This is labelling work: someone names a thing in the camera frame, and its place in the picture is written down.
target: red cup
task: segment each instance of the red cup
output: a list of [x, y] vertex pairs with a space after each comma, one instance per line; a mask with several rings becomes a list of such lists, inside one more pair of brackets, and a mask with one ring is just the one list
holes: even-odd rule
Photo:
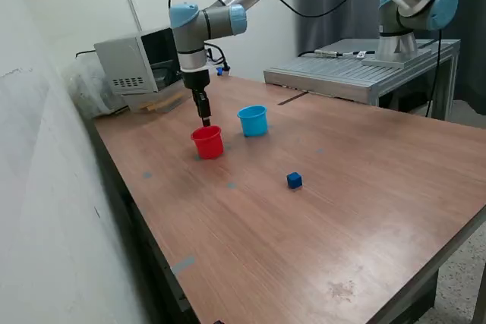
[[221, 128], [217, 125], [195, 130], [191, 139], [196, 143], [197, 152], [202, 159], [215, 159], [222, 155]]

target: blue cup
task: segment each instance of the blue cup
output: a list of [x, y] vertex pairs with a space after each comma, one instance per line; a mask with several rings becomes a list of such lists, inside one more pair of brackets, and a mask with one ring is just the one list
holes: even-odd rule
[[238, 118], [246, 137], [263, 136], [268, 131], [267, 107], [263, 105], [243, 108], [238, 112]]

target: tape mark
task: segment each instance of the tape mark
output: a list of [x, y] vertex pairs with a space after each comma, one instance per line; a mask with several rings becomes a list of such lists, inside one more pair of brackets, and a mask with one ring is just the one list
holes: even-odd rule
[[194, 265], [196, 262], [196, 259], [193, 256], [190, 256], [186, 258], [185, 260], [179, 262], [177, 265], [171, 267], [170, 269], [172, 270], [172, 273], [174, 275], [178, 275], [181, 271], [185, 270], [189, 266]]

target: blue cube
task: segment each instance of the blue cube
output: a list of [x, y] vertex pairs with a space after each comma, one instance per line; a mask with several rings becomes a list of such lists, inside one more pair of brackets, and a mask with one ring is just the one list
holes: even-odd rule
[[290, 175], [287, 175], [287, 184], [291, 189], [296, 189], [302, 186], [302, 176], [299, 175], [297, 172], [293, 172]]

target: floor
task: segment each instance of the floor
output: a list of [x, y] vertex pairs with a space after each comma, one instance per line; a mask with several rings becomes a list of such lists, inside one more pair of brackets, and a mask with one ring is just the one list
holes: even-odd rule
[[[416, 114], [423, 115], [424, 109]], [[455, 101], [451, 121], [486, 128], [486, 116], [478, 115], [469, 105]], [[469, 324], [486, 262], [486, 223], [454, 253], [439, 271], [435, 308], [418, 324]]]

